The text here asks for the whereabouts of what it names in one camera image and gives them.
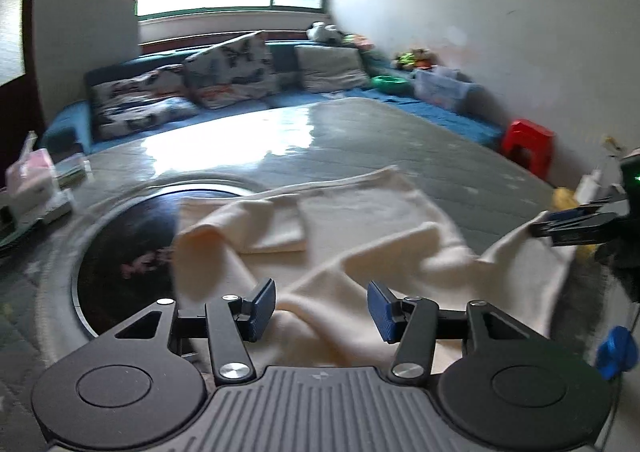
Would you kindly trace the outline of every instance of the round black disc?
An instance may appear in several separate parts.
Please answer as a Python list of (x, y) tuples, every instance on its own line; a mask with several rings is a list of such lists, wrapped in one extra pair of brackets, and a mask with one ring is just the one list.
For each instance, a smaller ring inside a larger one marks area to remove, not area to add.
[(501, 341), (453, 363), (438, 398), (451, 422), (500, 450), (569, 450), (597, 437), (610, 407), (598, 372), (552, 342)]
[(47, 440), (82, 450), (137, 449), (181, 428), (206, 398), (200, 373), (166, 345), (103, 337), (72, 356), (33, 388)]
[(224, 198), (220, 190), (173, 191), (144, 198), (110, 219), (82, 257), (76, 310), (101, 335), (159, 298), (174, 298), (171, 243), (180, 200)]

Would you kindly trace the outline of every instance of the red stool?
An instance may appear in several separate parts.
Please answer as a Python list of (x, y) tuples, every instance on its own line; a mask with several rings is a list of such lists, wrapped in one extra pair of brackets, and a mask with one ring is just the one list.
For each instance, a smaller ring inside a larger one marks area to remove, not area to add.
[(542, 125), (523, 118), (515, 120), (502, 140), (501, 153), (505, 158), (525, 167), (540, 179), (546, 178), (553, 154), (555, 133)]

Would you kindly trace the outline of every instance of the tissue box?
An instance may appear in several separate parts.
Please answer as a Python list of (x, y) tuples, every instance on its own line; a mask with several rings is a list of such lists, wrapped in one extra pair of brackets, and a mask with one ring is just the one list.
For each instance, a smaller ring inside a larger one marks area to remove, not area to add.
[(6, 170), (9, 208), (15, 218), (44, 205), (58, 191), (56, 169), (49, 152), (41, 148), (30, 152)]

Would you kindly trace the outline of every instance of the white towel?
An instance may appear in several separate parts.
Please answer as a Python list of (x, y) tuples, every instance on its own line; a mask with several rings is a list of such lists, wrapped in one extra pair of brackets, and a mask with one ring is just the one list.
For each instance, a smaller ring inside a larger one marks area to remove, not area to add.
[[(525, 225), (478, 257), (451, 219), (389, 167), (244, 198), (184, 200), (173, 266), (183, 308), (274, 279), (276, 311), (262, 339), (247, 345), (259, 372), (388, 366), (396, 345), (382, 341), (369, 316), (372, 280), (443, 309), (482, 299), (547, 335), (572, 255), (530, 238)], [(196, 348), (208, 360), (206, 345)], [(432, 371), (458, 358), (458, 342), (440, 342)]]

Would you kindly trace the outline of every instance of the window sill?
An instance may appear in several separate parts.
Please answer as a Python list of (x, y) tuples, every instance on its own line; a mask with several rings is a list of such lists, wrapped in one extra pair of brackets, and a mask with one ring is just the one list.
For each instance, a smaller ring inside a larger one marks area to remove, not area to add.
[(317, 21), (330, 22), (330, 18), (322, 12), (281, 10), (203, 12), (141, 20), (138, 27), (140, 44), (146, 44), (158, 40), (226, 31), (305, 30)]

